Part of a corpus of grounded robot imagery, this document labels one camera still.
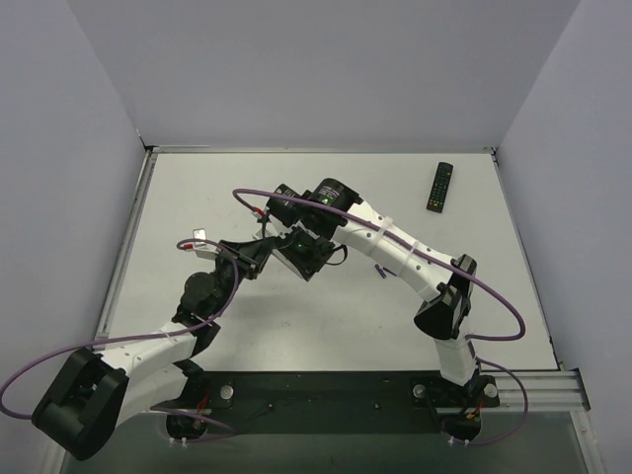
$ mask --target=gray wall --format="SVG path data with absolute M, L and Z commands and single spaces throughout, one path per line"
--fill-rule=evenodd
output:
M 146 143 L 498 145 L 578 0 L 68 0 Z
M 92 336 L 142 163 L 120 98 L 63 0 L 0 9 L 0 379 Z M 61 360 L 8 393 L 31 411 Z M 0 471 L 40 470 L 45 437 L 0 417 Z
M 584 0 L 500 149 L 555 347 L 608 472 L 632 459 L 632 2 Z

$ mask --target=cable tie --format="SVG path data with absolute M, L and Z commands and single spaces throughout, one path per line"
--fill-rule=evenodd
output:
M 379 241 L 382 240 L 382 238 L 384 237 L 384 232 L 386 232 L 386 230 L 391 226 L 392 223 L 393 219 L 391 217 L 386 216 L 382 219 L 382 224 L 379 230 L 375 234 L 375 237 L 373 237 L 370 241 L 370 248 L 368 249 L 367 253 L 368 256 L 373 253 L 373 250 L 375 250 L 375 247 L 377 247 Z
M 406 254 L 406 258 L 404 259 L 404 265 L 402 265 L 402 268 L 397 273 L 397 275 L 401 275 L 402 274 L 403 270 L 408 265 L 408 261 L 410 260 L 411 256 L 415 253 L 415 251 L 419 247 L 419 244 L 420 244 L 419 240 L 416 240 L 415 242 L 413 242 L 413 245 L 411 245 L 411 248 L 408 250 L 408 253 Z
M 171 337 L 171 334 L 169 334 L 169 331 L 165 331 L 164 329 L 159 329 L 158 331 L 156 331 L 157 333 L 162 333 L 163 336 L 169 340 L 169 342 L 171 342 L 171 344 L 176 344 L 176 341 L 174 341 L 174 338 Z

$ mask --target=purple cable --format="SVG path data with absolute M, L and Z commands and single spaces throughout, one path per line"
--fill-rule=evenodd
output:
M 176 247 L 178 249 L 180 249 L 180 250 L 185 250 L 182 246 L 185 245 L 185 244 L 193 243 L 193 242 L 201 242 L 201 243 L 204 243 L 204 244 L 212 245 L 212 246 L 218 248 L 219 250 L 226 251 L 226 249 L 224 249 L 221 245 L 213 242 L 212 240 L 205 240 L 205 239 L 185 239 L 185 240 L 181 240 L 180 242 L 178 242 L 176 244 Z M 172 338 L 174 336 L 180 336 L 181 334 L 185 334 L 185 333 L 190 333 L 190 332 L 196 331 L 196 330 L 206 326 L 208 323 L 212 322 L 216 318 L 220 317 L 222 315 L 222 313 L 226 310 L 226 308 L 228 307 L 230 302 L 235 297 L 235 293 L 237 292 L 237 288 L 239 286 L 239 279 L 237 278 L 237 274 L 239 272 L 239 269 L 237 268 L 237 263 L 235 262 L 235 259 L 231 259 L 230 262 L 232 263 L 233 271 L 235 272 L 235 281 L 234 281 L 234 284 L 233 284 L 233 289 L 232 289 L 232 291 L 230 293 L 230 296 L 228 296 L 228 300 L 226 301 L 226 304 L 224 304 L 217 313 L 213 314 L 212 316 L 210 316 L 205 321 L 202 321 L 199 324 L 196 324 L 195 326 L 191 326 L 190 328 L 181 329 L 181 330 L 178 330 L 178 331 L 173 331 L 171 333 L 139 334 L 139 335 L 136 335 L 136 336 L 123 336 L 123 337 L 120 337 L 120 338 L 112 338 L 112 339 L 97 339 L 97 340 L 93 340 L 93 341 L 87 341 L 85 343 L 79 343 L 79 344 L 73 344 L 73 345 L 70 345 L 70 346 L 66 346 L 64 348 L 57 349 L 56 351 L 53 351 L 51 353 L 42 355 L 42 356 L 36 358 L 35 360 L 33 360 L 32 362 L 26 364 L 24 367 L 22 367 L 20 370 L 18 370 L 14 374 L 12 374 L 2 384 L 2 386 L 0 386 L 0 412 L 4 413 L 8 417 L 15 418 L 15 419 L 18 419 L 18 420 L 30 420 L 31 419 L 31 415 L 29 415 L 28 413 L 18 413 L 18 412 L 14 412 L 13 410 L 8 409 L 4 405 L 4 402 L 3 402 L 4 394 L 7 391 L 7 389 L 11 386 L 11 384 L 13 382 L 15 382 L 16 379 L 18 379 L 18 377 L 24 375 L 26 372 L 31 370 L 33 367 L 35 367 L 37 365 L 40 365 L 42 362 L 45 362 L 45 361 L 47 361 L 47 360 L 49 360 L 49 359 L 51 359 L 53 357 L 60 356 L 60 355 L 65 354 L 65 353 L 69 353 L 71 351 L 76 351 L 77 349 L 88 348 L 88 347 L 92 347 L 92 346 L 95 346 L 95 345 L 99 345 L 100 346 L 100 345 L 105 345 L 105 344 L 126 343 L 128 341 L 146 341 L 146 340 L 151 340 L 151 339 L 162 339 L 162 338 L 167 338 L 167 337 L 168 338 Z
M 235 198 L 239 202 L 241 202 L 242 204 L 244 204 L 248 208 L 250 208 L 252 206 L 250 204 L 248 204 L 245 200 L 243 200 L 243 198 L 240 197 L 239 195 L 262 196 L 264 198 L 275 198 L 275 199 L 280 199 L 280 200 L 288 200 L 290 202 L 296 202 L 298 204 L 307 205 L 309 207 L 314 207 L 316 209 L 321 209 L 321 210 L 324 210 L 326 212 L 330 212 L 332 214 L 340 215 L 341 217 L 344 217 L 345 219 L 351 220 L 353 222 L 357 222 L 358 224 L 363 225 L 364 227 L 367 227 L 367 228 L 369 228 L 371 230 L 374 230 L 376 232 L 380 230 L 380 227 L 378 225 L 376 225 L 376 224 L 374 224 L 372 222 L 369 222 L 368 220 L 361 219 L 359 217 L 356 217 L 355 215 L 349 214 L 348 212 L 344 212 L 343 210 L 335 209 L 335 208 L 330 207 L 328 205 L 321 204 L 320 202 L 313 202 L 311 200 L 301 199 L 301 198 L 298 198 L 298 197 L 290 197 L 290 196 L 285 196 L 285 195 L 278 195 L 277 193 L 269 193 L 267 191 L 248 190 L 248 189 L 243 189 L 243 188 L 239 188 L 237 190 L 233 190 L 233 195 L 235 196 Z M 524 337 L 524 334 L 526 333 L 526 326 L 524 325 L 524 320 L 522 319 L 522 316 L 520 316 L 520 313 L 517 311 L 517 309 L 515 309 L 515 307 L 511 303 L 509 303 L 507 301 L 507 299 L 504 296 L 502 296 L 500 293 L 495 291 L 493 288 L 488 286 L 486 283 L 484 283 L 481 280 L 477 279 L 475 276 L 467 274 L 466 272 L 464 272 L 461 269 L 458 269 L 456 267 L 453 267 L 450 264 L 442 262 L 441 260 L 436 259 L 432 255 L 428 255 L 428 254 L 422 252 L 421 250 L 413 249 L 412 245 L 410 245 L 408 242 L 406 242 L 404 239 L 402 239 L 398 235 L 393 234 L 391 231 L 386 230 L 384 232 L 384 235 L 386 237 L 388 237 L 389 239 L 397 242 L 399 245 L 404 247 L 406 250 L 412 250 L 416 255 L 418 255 L 419 257 L 422 257 L 424 260 L 427 260 L 429 262 L 437 264 L 437 265 L 439 265 L 440 267 L 442 267 L 442 268 L 444 268 L 446 270 L 450 270 L 451 272 L 453 272 L 454 274 L 459 275 L 460 277 L 464 277 L 466 279 L 469 279 L 471 282 L 473 282 L 477 286 L 479 286 L 482 289 L 484 289 L 489 294 L 491 294 L 494 298 L 498 299 L 507 309 L 510 310 L 510 312 L 515 317 L 515 319 L 516 319 L 516 321 L 517 321 L 517 323 L 519 325 L 519 331 L 517 332 L 517 334 L 514 334 L 512 336 L 478 336 L 476 334 L 468 334 L 466 336 L 467 339 L 478 339 L 480 341 L 496 341 L 496 342 L 500 342 L 500 341 L 517 341 L 518 339 L 521 339 L 522 337 Z
M 235 436 L 236 434 L 235 429 L 232 428 L 231 426 L 218 422 L 217 420 L 214 420 L 213 418 L 208 418 L 203 415 L 198 415 L 197 413 L 191 413 L 191 412 L 186 412 L 184 410 L 175 410 L 172 408 L 164 408 L 164 407 L 159 407 L 159 406 L 153 406 L 151 407 L 151 410 L 154 410 L 156 412 L 170 413 L 172 415 L 179 415 L 182 417 L 193 418 L 194 420 L 200 420 L 202 422 L 208 423 L 210 425 L 215 425 L 216 427 L 219 427 L 219 428 L 222 428 L 223 430 L 228 431 L 228 433 L 226 434 L 211 434 L 209 436 L 202 436 L 196 439 L 187 439 L 187 444 L 195 443 L 195 442 L 215 441 L 217 439 L 232 437 L 232 436 Z
M 485 363 L 487 365 L 490 365 L 491 367 L 497 368 L 498 370 L 503 371 L 504 373 L 506 373 L 509 377 L 511 377 L 513 380 L 515 380 L 515 382 L 518 384 L 518 386 L 520 387 L 520 391 L 522 392 L 522 398 L 524 399 L 524 410 L 522 411 L 522 416 L 520 417 L 520 421 L 514 426 L 512 427 L 510 430 L 507 430 L 505 433 L 503 434 L 499 434 L 498 436 L 492 437 L 490 439 L 484 439 L 482 441 L 469 441 L 469 442 L 465 442 L 463 439 L 458 439 L 456 437 L 451 437 L 451 439 L 453 439 L 454 441 L 456 441 L 459 444 L 466 444 L 468 446 L 488 446 L 490 444 L 493 444 L 495 442 L 498 441 L 502 441 L 503 439 L 505 439 L 506 437 L 509 437 L 511 435 L 513 435 L 515 432 L 517 432 L 520 428 L 522 428 L 522 426 L 524 425 L 524 422 L 526 422 L 526 417 L 529 413 L 529 400 L 528 397 L 526 395 L 526 388 L 524 387 L 524 384 L 522 383 L 522 381 L 517 378 L 517 376 L 508 368 L 503 367 L 502 365 L 498 365 L 497 363 L 494 362 L 489 362 L 488 360 L 484 360 L 482 358 L 476 357 L 476 359 L 480 362 L 480 363 Z M 447 419 L 443 419 L 443 421 L 441 422 L 441 428 L 443 429 L 443 431 L 445 432 L 445 422 L 447 421 Z

